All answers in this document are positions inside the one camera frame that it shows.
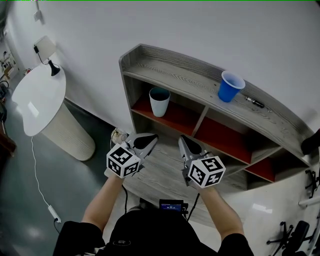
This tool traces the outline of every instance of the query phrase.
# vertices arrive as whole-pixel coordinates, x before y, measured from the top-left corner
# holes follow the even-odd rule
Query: white wall
[[[320,8],[315,2],[14,2],[7,29],[24,68],[32,45],[56,42],[68,74],[67,97],[132,130],[119,57],[139,43],[235,71],[298,116],[320,112]],[[318,129],[320,121],[311,128]]]

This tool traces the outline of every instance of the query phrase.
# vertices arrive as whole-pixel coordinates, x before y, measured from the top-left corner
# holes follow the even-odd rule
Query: black shirt
[[[110,242],[105,245],[100,229],[90,223],[67,221],[58,237],[53,256],[116,254],[205,254],[253,256],[242,234],[228,235],[217,252],[198,239],[192,226],[178,212],[136,210],[116,223]]]

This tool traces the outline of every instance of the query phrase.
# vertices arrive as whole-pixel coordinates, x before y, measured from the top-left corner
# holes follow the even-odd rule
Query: lamp shade
[[[42,61],[48,59],[56,52],[56,45],[46,35],[40,38],[34,46],[38,48],[38,53]]]

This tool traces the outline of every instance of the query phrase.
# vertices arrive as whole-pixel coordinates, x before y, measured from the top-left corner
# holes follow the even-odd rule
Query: white round table
[[[12,100],[18,104],[26,135],[43,133],[71,156],[80,161],[95,152],[94,140],[77,122],[64,104],[66,75],[51,76],[51,69],[39,65],[18,84]]]

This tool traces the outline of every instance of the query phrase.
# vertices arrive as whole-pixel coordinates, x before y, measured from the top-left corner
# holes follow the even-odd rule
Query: cylindrical table base
[[[64,103],[42,133],[80,161],[91,158],[96,149],[94,140],[82,128]]]

